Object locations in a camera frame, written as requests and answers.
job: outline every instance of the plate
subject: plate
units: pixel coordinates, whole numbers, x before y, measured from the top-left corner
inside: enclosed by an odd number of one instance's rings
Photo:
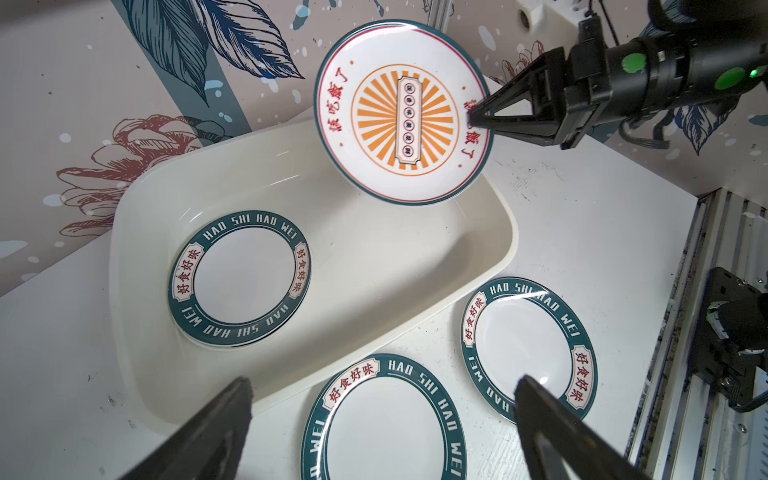
[[[477,66],[426,25],[381,21],[339,40],[315,87],[320,137],[356,186],[394,204],[430,205],[480,173],[493,133],[469,127],[488,95]]]
[[[206,346],[242,346],[279,329],[310,284],[310,249],[294,223],[244,210],[199,229],[168,280],[168,305],[182,333]]]
[[[350,458],[365,458],[350,462]],[[371,469],[359,471],[360,465]],[[458,411],[424,366],[388,353],[335,375],[312,408],[301,478],[466,478]]]
[[[537,379],[583,419],[598,390],[587,330],[545,286],[506,276],[475,291],[461,324],[462,354],[486,402],[515,422],[514,392],[523,375]]]

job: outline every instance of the red flower drawing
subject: red flower drawing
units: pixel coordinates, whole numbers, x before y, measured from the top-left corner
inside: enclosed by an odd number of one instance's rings
[[[534,61],[536,58],[538,58],[539,55],[544,53],[544,44],[541,43],[541,41],[537,40],[533,42],[533,45],[531,46],[531,49],[528,50],[527,48],[520,52],[518,63],[513,67],[512,63],[503,60],[502,61],[502,76],[503,78],[496,78],[491,77],[493,81],[495,81],[498,84],[504,85],[507,84],[511,79],[513,79],[518,73],[523,71],[525,67],[528,67],[532,61]]]
[[[152,115],[123,120],[112,132],[112,144],[91,155],[98,168],[57,172],[60,180],[71,185],[61,194],[61,201],[91,217],[70,223],[60,233],[67,237],[102,235],[112,228],[123,193],[142,173],[169,158],[227,138],[216,122],[192,117]]]

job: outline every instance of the wall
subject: wall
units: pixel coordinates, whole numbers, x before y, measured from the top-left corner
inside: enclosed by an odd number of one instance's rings
[[[622,41],[647,24],[644,2],[607,7]],[[344,33],[381,18],[426,22],[428,10],[429,0],[8,2],[0,295],[109,230],[148,168],[309,108]],[[557,46],[525,32],[516,3],[502,0],[459,0],[449,35],[501,83]],[[635,151],[611,129],[593,136],[694,194],[725,186],[766,205],[766,114],[756,89],[727,119],[680,112],[669,151]]]

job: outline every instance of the orange sunburst pattern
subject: orange sunburst pattern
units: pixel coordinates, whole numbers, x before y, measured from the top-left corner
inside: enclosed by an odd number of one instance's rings
[[[420,121],[411,124],[404,124],[402,115],[398,124],[398,109],[405,108],[398,98],[398,81],[404,77],[421,84]],[[355,93],[352,120],[363,151],[394,174],[423,175],[440,168],[458,140],[458,111],[451,95],[433,75],[411,65],[389,65],[370,74]],[[420,133],[414,143],[418,160],[411,164],[400,162],[396,155],[397,139],[408,133],[406,127]]]

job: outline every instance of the plate with orange sunburst design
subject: plate with orange sunburst design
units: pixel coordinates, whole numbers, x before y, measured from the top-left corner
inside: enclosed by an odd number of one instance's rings
[[[468,111],[488,95],[452,40],[426,25],[373,22],[339,40],[315,88],[320,137],[341,172],[374,197],[430,205],[479,174],[493,133]]]

